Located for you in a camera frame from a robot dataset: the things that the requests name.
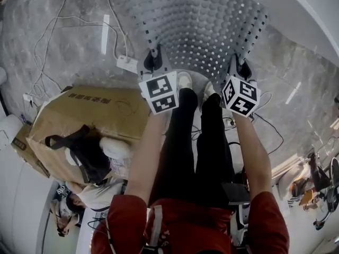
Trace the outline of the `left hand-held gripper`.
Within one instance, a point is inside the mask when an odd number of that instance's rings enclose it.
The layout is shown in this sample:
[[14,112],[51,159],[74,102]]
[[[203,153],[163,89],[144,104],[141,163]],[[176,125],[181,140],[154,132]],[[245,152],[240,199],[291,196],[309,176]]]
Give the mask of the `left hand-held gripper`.
[[152,52],[144,53],[137,64],[142,97],[153,114],[160,114],[177,108],[177,71],[173,70],[167,55],[162,55],[158,44]]

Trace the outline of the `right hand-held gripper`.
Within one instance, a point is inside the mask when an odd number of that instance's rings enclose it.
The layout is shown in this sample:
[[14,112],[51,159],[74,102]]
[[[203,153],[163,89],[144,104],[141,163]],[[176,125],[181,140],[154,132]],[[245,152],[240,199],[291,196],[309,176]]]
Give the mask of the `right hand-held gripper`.
[[238,57],[234,53],[230,60],[222,96],[227,110],[243,117],[249,117],[259,106],[261,90],[257,87],[256,82],[252,85],[244,79],[252,76],[252,70],[246,60],[240,66],[239,74],[238,70]]

